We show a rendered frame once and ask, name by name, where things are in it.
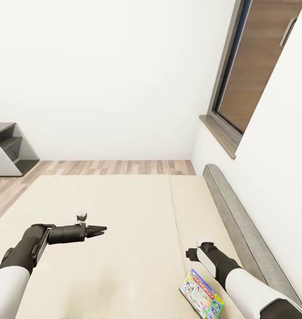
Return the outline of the board game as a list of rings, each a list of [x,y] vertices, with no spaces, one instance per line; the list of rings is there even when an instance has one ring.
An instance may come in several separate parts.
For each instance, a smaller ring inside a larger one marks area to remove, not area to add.
[[[179,290],[201,319],[219,318],[224,301],[193,268]]]

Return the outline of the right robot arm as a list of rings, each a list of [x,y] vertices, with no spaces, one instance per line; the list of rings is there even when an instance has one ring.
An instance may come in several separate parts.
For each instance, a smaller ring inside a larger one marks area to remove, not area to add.
[[[302,308],[221,252],[212,237],[196,237],[196,242],[198,248],[189,248],[186,257],[203,264],[245,319],[302,319]]]

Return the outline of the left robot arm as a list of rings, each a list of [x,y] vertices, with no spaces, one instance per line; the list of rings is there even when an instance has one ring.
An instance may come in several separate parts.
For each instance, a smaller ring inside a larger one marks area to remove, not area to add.
[[[107,227],[88,225],[87,213],[79,210],[74,225],[33,224],[15,248],[9,248],[0,265],[0,319],[16,319],[25,289],[48,245],[85,241],[104,234]]]

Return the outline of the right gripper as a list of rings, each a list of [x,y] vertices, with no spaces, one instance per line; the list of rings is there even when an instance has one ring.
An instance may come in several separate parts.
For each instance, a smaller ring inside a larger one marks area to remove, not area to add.
[[[198,261],[199,262],[199,259],[197,256],[197,248],[189,248],[186,251],[186,257],[190,258],[190,261]]]

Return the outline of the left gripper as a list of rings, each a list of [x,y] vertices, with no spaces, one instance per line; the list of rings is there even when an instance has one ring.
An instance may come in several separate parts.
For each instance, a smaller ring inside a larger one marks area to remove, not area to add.
[[[85,241],[85,238],[91,238],[104,234],[107,227],[82,224],[64,226],[61,236],[61,243]]]

